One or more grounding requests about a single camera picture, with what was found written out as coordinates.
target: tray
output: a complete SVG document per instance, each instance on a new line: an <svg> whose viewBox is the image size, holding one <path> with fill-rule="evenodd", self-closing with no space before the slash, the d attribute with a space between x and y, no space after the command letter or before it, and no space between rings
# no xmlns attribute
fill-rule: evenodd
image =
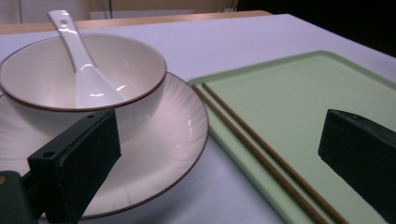
<svg viewBox="0 0 396 224"><path fill-rule="evenodd" d="M246 131L209 87L310 188L350 223L385 223L383 218L318 155L329 108L344 110L396 130L396 84L329 51L314 51L189 81L205 98L210 132L275 210L289 223L312 216L235 137L226 118L324 220L333 219Z"/></svg>

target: table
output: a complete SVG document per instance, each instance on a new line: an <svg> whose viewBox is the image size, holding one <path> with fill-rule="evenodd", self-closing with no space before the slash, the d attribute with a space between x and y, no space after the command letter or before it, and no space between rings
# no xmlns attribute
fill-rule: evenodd
<svg viewBox="0 0 396 224"><path fill-rule="evenodd" d="M125 35L158 49L184 80L312 50L338 53L396 81L396 59L288 14L264 11L78 21L82 33ZM0 26L0 61L56 36L49 23ZM111 217L81 223L283 223L216 141L209 137L191 172L158 198Z"/></svg>

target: white bowl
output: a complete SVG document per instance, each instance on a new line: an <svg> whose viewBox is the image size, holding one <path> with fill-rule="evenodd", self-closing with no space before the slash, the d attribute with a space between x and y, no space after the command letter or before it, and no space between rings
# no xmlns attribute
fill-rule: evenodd
<svg viewBox="0 0 396 224"><path fill-rule="evenodd" d="M121 104L77 108L75 72L60 37L36 42L7 57L0 67L1 88L27 105L21 111L27 119L43 113L48 117L43 132L57 133L57 126L65 122L71 125L89 112L114 107L120 138L128 137L152 117L161 101L166 74L163 56L149 45L122 36L82 38L102 73L126 96Z"/></svg>

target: chopsticks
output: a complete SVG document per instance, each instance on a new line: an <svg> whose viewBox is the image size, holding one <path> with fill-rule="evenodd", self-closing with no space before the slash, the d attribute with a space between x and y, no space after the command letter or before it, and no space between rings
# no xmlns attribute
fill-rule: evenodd
<svg viewBox="0 0 396 224"><path fill-rule="evenodd" d="M347 223L320 195L315 192L253 129L248 126L209 86L202 84L205 91L250 135L250 137L262 147L267 154L291 177L291 179L331 218L335 223ZM260 165L277 181L283 190L302 208L302 210L315 223L326 223L326 220L315 210L314 207L303 198L300 193L288 182L288 180L269 162L260 151L238 130L233 123L212 103L212 101L196 86L192 88L215 112L222 122L249 150Z"/></svg>

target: white spoon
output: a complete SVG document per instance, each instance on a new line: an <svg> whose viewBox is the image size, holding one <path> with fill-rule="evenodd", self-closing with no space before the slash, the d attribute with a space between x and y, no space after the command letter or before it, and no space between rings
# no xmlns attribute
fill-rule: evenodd
<svg viewBox="0 0 396 224"><path fill-rule="evenodd" d="M75 68L77 108L116 105L126 100L93 62L70 14L65 10L48 12Z"/></svg>

